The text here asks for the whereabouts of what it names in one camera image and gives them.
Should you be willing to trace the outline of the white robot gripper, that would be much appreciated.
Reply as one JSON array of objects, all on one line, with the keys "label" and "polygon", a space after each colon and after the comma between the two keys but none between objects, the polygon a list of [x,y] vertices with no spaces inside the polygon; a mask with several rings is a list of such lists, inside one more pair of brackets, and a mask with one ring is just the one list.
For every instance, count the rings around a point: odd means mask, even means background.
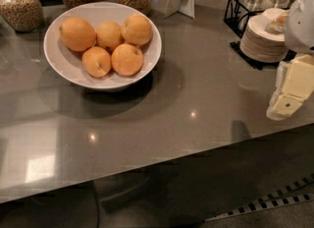
[{"label": "white robot gripper", "polygon": [[297,54],[277,69],[276,90],[266,115],[272,120],[291,117],[314,92],[314,0],[295,0],[285,28],[286,47]]}]

